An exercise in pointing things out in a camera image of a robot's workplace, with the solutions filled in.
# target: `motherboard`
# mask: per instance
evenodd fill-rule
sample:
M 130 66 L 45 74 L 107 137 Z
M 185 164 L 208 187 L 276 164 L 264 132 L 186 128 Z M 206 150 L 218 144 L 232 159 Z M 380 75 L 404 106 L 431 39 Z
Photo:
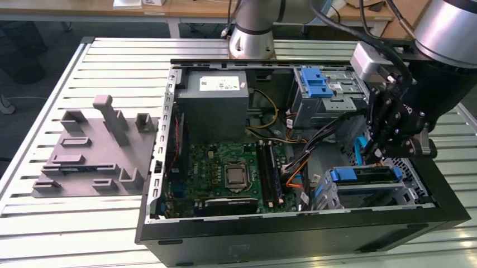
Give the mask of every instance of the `motherboard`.
M 285 163 L 281 143 L 192 145 L 186 179 L 170 183 L 170 217 L 204 216 L 206 206 L 216 216 L 296 211 L 294 192 L 282 191 L 280 174 L 270 174 Z

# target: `yellow wire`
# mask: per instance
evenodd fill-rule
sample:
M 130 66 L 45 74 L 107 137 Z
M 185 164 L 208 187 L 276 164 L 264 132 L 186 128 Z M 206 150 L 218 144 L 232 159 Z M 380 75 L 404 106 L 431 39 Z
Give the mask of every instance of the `yellow wire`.
M 261 92 L 264 94 L 264 96 L 268 98 L 268 100 L 270 101 L 272 105 L 274 106 L 274 109 L 276 109 L 276 116 L 274 116 L 274 119 L 272 120 L 270 123 L 268 123 L 266 125 L 264 126 L 256 126 L 256 127 L 248 127 L 249 130 L 256 130 L 256 129 L 261 129 L 261 128 L 268 128 L 269 126 L 272 126 L 277 119 L 278 119 L 278 108 L 277 108 L 277 104 L 274 103 L 274 101 L 270 99 L 270 97 L 266 95 L 266 93 L 264 93 L 264 91 L 258 90 L 258 89 L 254 89 L 256 91 Z

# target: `white label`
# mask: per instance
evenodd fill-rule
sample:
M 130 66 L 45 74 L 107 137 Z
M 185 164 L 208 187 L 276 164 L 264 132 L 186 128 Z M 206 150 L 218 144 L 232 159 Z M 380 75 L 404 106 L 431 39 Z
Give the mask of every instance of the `white label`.
M 238 76 L 204 76 L 201 78 L 201 91 L 234 91 L 241 90 Z
M 145 12 L 145 15 L 164 16 L 164 15 L 166 15 L 166 13 L 165 12 Z
M 340 83 L 339 84 L 329 84 L 328 87 L 333 88 L 333 89 L 341 89 Z
M 311 201 L 311 197 L 308 197 L 305 192 L 301 192 L 301 200 L 304 200 L 305 204 L 308 205 L 308 202 Z
M 315 174 L 313 177 L 312 177 L 311 183 L 317 183 L 320 178 L 321 178 L 321 176 Z
M 286 119 L 286 127 L 293 128 L 293 120 L 292 119 Z
M 165 3 L 164 0 L 144 0 L 144 4 L 152 4 L 154 6 L 162 6 Z

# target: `red wire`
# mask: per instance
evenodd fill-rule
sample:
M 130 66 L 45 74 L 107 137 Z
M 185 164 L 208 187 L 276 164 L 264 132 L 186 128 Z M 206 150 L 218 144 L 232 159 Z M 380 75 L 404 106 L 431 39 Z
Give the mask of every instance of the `red wire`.
M 174 164 L 177 162 L 178 155 L 180 155 L 180 120 L 178 120 L 178 116 L 176 116 L 176 120 L 177 120 L 177 154 L 174 156 L 173 163 L 170 165 L 170 169 L 166 174 L 169 174 L 172 172 L 172 169 L 174 167 Z

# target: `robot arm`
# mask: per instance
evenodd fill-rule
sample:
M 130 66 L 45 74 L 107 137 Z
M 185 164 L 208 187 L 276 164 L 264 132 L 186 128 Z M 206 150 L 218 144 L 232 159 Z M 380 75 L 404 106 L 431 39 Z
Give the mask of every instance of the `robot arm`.
M 319 0 L 324 11 L 332 0 Z M 316 18 L 309 0 L 242 0 L 237 8 L 230 54 L 237 59 L 270 59 L 274 56 L 273 23 L 307 24 Z
M 360 43 L 352 65 L 372 84 L 371 142 L 367 163 L 385 157 L 437 156 L 429 132 L 477 84 L 477 2 L 433 0 L 415 31 L 416 41 L 397 45 L 413 82 L 403 86 L 401 73 L 377 50 Z

